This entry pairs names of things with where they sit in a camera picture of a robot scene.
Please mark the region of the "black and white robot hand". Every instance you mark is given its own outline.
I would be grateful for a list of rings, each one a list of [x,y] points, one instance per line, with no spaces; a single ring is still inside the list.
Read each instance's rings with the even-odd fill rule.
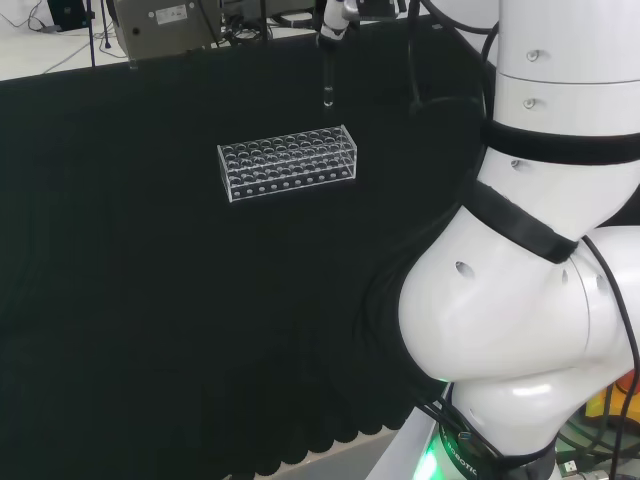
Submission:
[[[325,51],[332,51],[344,38],[351,23],[361,20],[395,20],[400,13],[406,11],[406,1],[328,0],[317,36],[318,46]]]

